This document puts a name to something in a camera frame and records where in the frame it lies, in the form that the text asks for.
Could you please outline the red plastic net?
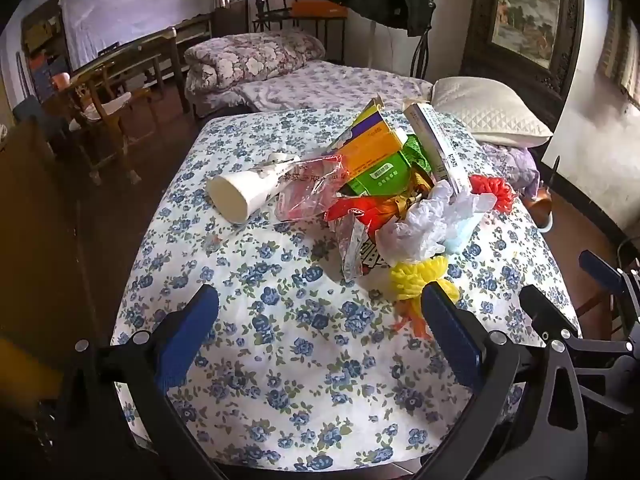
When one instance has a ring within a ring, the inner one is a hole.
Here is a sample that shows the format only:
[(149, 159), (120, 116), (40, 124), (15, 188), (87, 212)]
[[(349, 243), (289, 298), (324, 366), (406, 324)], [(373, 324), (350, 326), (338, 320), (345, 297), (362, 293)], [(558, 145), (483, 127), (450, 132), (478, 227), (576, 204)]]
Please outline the red plastic net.
[(492, 194), (496, 198), (495, 211), (510, 214), (516, 199), (514, 189), (509, 182), (500, 177), (487, 177), (484, 174), (469, 176), (474, 194)]

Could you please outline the white plastic bag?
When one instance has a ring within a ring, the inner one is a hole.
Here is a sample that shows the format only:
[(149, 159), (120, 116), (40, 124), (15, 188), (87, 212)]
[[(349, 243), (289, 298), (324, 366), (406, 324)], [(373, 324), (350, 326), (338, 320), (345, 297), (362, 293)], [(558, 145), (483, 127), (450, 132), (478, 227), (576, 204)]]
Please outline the white plastic bag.
[(474, 212), (488, 214), (495, 203), (492, 194), (454, 194), (446, 180), (439, 181), (427, 198), (409, 208), (404, 220), (390, 220), (377, 230), (375, 245), (389, 266), (446, 255), (444, 241), (454, 226)]

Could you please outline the red candy wrapper packet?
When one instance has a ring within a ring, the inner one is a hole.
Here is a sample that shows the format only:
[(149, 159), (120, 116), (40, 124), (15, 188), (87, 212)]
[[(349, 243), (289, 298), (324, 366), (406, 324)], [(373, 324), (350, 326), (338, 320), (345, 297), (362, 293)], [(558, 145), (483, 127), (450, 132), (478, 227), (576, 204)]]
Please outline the red candy wrapper packet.
[(334, 234), (346, 281), (363, 278), (375, 268), (386, 268), (387, 264), (371, 240), (366, 226), (351, 212), (334, 222)]

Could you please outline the white long cardboard box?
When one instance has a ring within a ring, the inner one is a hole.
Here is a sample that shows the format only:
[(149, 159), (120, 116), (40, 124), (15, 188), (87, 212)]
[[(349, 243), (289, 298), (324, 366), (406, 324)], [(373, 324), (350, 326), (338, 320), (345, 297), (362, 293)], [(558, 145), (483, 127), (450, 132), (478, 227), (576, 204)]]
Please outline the white long cardboard box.
[(437, 180), (447, 180), (454, 194), (472, 191), (471, 182), (448, 134), (430, 104), (413, 103), (404, 114), (418, 138)]

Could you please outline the white paper cup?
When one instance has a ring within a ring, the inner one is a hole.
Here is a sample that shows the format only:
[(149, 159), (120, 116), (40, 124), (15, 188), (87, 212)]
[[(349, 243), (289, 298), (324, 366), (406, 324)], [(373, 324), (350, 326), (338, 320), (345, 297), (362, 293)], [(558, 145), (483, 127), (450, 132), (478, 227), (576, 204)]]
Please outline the white paper cup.
[(288, 185), (286, 176), (299, 161), (297, 155), (272, 153), (249, 170), (209, 179), (206, 191), (228, 222), (241, 224)]

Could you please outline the green cardboard box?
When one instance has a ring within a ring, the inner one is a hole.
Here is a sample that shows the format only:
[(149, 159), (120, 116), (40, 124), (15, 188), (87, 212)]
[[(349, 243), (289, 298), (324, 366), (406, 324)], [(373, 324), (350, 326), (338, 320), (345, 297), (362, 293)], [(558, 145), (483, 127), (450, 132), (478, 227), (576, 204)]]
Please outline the green cardboard box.
[(432, 167), (414, 134), (408, 136), (402, 149), (346, 183), (344, 188), (356, 196), (392, 196), (408, 188), (412, 170), (420, 168), (430, 174)]

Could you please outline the clear red plastic bag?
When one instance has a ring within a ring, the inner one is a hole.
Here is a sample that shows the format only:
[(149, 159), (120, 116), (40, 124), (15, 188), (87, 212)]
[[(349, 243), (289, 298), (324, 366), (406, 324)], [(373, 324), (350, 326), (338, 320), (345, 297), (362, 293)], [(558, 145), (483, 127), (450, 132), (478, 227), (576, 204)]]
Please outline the clear red plastic bag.
[(348, 180), (340, 154), (293, 162), (278, 180), (277, 219), (302, 221), (324, 214)]

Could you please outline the red snack wrapper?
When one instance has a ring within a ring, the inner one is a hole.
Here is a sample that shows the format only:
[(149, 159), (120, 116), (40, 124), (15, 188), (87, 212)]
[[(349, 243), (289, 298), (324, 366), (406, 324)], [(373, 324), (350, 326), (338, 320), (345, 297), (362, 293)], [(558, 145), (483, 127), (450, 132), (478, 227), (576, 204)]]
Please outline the red snack wrapper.
[(323, 219), (325, 222), (334, 222), (353, 214), (373, 240), (376, 231), (390, 220), (404, 220), (409, 208), (427, 196), (432, 187), (430, 180), (413, 170), (404, 192), (393, 196), (342, 197), (324, 213)]

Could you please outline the teal wash basin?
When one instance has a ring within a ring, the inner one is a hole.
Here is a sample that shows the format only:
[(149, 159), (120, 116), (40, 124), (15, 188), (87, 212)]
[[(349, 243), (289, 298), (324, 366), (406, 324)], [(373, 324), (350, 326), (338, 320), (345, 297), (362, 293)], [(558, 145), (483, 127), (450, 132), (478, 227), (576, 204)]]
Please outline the teal wash basin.
[(543, 186), (533, 197), (523, 196), (522, 202), (539, 232), (548, 233), (553, 226), (552, 196), (550, 188)]

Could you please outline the blue floral bed quilt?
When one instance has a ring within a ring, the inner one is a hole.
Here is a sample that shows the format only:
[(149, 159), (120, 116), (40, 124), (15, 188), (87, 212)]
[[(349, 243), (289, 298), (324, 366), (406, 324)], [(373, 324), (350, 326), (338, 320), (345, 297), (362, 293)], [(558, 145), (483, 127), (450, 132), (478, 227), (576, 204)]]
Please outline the blue floral bed quilt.
[(390, 274), (344, 278), (337, 242), (314, 219), (247, 224), (206, 193), (220, 174), (271, 154), (325, 148), (351, 108), (215, 118), (196, 138), (134, 260), (112, 335), (154, 330), (205, 284), (217, 321), (169, 399), (214, 460), (329, 471), (413, 460), (437, 448), (469, 393), (434, 342), (395, 330)]

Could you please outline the white quilted pillow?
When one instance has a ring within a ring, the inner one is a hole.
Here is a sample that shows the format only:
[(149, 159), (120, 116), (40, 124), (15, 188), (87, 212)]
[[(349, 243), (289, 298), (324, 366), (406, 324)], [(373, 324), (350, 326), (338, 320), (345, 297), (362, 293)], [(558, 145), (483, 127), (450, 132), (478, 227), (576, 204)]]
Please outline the white quilted pillow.
[(442, 78), (432, 85), (430, 102), (438, 112), (460, 119), (478, 142), (536, 148), (553, 136), (518, 94), (498, 80)]

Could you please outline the wooden chair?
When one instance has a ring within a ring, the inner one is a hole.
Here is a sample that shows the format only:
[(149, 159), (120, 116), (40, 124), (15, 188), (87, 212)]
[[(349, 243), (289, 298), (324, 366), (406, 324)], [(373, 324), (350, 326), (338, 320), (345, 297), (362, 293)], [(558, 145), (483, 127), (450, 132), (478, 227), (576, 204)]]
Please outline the wooden chair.
[[(152, 91), (139, 88), (116, 96), (108, 85), (105, 66), (76, 78), (58, 73), (50, 81), (55, 91), (52, 106), (67, 122), (70, 140), (81, 154), (90, 180), (100, 185), (101, 170), (111, 162), (118, 162), (127, 180), (132, 185), (138, 184), (141, 177), (132, 166), (129, 149), (162, 131)], [(130, 136), (124, 117), (132, 114), (140, 103), (150, 114), (152, 129)]]

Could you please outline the framed landscape painting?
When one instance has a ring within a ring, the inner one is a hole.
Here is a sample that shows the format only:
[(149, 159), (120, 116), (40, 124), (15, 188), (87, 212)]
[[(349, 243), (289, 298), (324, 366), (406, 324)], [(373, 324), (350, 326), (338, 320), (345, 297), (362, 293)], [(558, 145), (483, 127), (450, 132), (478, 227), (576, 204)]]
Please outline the framed landscape painting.
[(507, 84), (554, 122), (572, 84), (583, 16), (584, 0), (473, 0), (461, 73)]

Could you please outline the wooden bench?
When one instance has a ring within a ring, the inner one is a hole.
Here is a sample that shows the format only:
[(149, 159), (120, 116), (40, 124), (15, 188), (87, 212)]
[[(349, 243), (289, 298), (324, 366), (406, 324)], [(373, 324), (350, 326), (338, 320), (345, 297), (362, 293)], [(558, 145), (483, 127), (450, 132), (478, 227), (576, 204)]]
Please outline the wooden bench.
[(178, 44), (178, 32), (175, 26), (170, 26), (152, 32), (152, 34), (140, 37), (135, 40), (121, 44), (109, 50), (107, 53), (98, 55), (94, 60), (74, 70), (70, 76), (71, 84), (85, 82), (95, 73), (101, 75), (106, 70), (106, 81), (117, 77), (120, 73), (132, 70), (134, 66), (146, 62), (160, 62), (168, 58), (171, 66), (171, 73), (178, 88), (179, 99), (184, 114), (189, 114), (191, 105), (186, 99), (184, 92), (186, 84), (182, 74), (182, 64), (180, 61)]

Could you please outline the purple floral bed sheet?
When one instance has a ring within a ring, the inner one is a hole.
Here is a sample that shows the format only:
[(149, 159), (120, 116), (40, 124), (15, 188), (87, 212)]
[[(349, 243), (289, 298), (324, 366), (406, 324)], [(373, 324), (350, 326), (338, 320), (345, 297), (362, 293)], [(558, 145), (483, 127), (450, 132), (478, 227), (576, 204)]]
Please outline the purple floral bed sheet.
[[(202, 115), (225, 106), (240, 105), (255, 112), (362, 107), (375, 96), (380, 96), (387, 108), (403, 110), (413, 101), (431, 104), (432, 85), (424, 80), (373, 68), (341, 66), (315, 60), (286, 75), (238, 84), (219, 93), (192, 94), (186, 90), (186, 96)], [(537, 194), (540, 172), (530, 148), (480, 144), (498, 174), (512, 185), (514, 191), (528, 197)]]

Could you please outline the folded maroon floral duvet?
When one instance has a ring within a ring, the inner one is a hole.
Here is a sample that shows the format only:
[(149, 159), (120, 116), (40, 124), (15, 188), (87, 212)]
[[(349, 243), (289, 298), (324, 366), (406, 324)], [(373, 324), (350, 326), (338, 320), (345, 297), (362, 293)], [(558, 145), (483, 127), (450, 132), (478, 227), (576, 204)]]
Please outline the folded maroon floral duvet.
[(186, 90), (226, 91), (238, 84), (286, 75), (326, 55), (322, 42), (298, 29), (212, 38), (184, 52)]

